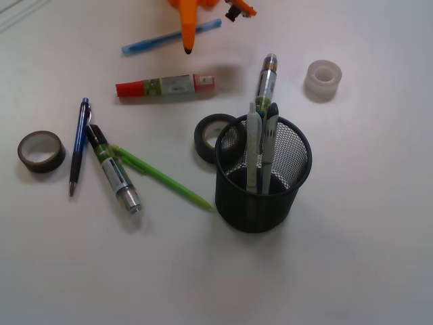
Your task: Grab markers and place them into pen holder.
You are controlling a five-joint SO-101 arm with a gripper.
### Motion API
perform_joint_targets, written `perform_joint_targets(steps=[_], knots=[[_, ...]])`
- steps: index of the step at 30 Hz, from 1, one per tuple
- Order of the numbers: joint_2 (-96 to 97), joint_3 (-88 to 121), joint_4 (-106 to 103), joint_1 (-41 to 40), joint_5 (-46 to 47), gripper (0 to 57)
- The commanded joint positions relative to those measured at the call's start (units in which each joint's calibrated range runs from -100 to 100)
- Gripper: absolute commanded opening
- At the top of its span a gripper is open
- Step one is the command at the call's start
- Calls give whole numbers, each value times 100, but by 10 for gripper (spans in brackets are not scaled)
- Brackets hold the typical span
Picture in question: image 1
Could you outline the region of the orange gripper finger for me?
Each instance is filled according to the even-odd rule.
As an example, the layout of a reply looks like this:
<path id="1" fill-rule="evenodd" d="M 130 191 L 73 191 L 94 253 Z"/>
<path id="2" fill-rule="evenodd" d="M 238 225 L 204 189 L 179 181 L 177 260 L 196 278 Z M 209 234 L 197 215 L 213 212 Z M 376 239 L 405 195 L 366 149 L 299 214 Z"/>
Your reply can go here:
<path id="1" fill-rule="evenodd" d="M 225 0 L 225 3 L 230 5 L 229 11 L 225 14 L 225 17 L 232 22 L 234 22 L 239 15 L 245 18 L 251 18 L 256 15 L 254 8 L 249 6 L 244 0 Z"/>
<path id="2" fill-rule="evenodd" d="M 179 12 L 181 17 L 181 32 L 183 48 L 186 54 L 192 52 L 196 36 L 196 0 L 180 0 Z"/>

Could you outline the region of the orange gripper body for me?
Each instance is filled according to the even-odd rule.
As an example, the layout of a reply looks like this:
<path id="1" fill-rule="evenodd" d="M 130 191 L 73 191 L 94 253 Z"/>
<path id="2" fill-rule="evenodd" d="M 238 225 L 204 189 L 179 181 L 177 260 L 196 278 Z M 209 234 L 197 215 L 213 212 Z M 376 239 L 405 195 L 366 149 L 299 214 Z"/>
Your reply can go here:
<path id="1" fill-rule="evenodd" d="M 173 7 L 214 7 L 219 0 L 168 0 Z"/>

